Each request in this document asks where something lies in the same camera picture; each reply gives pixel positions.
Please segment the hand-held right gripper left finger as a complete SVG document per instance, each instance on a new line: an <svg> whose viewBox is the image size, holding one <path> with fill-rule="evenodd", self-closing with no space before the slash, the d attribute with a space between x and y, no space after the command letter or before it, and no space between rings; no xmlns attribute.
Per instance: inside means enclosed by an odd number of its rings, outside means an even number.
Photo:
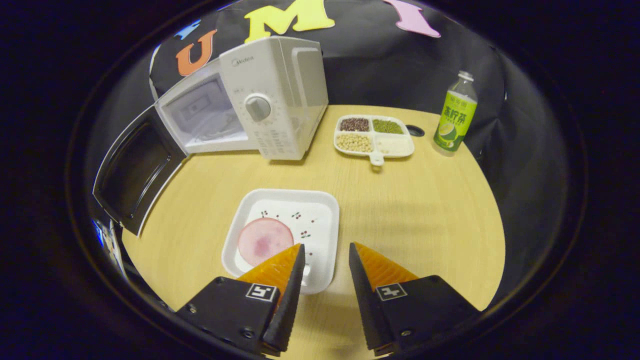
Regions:
<svg viewBox="0 0 640 360"><path fill-rule="evenodd" d="M235 348L279 357L290 342L305 265L306 248L297 243L239 278L217 276L176 314Z"/></svg>

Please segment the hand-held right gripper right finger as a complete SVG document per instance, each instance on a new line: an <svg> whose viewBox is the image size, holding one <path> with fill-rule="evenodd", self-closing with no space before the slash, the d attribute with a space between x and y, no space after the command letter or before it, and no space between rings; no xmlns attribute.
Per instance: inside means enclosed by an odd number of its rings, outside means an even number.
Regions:
<svg viewBox="0 0 640 360"><path fill-rule="evenodd" d="M376 356L438 344L480 316L441 276L417 276L353 242L349 268L366 346Z"/></svg>

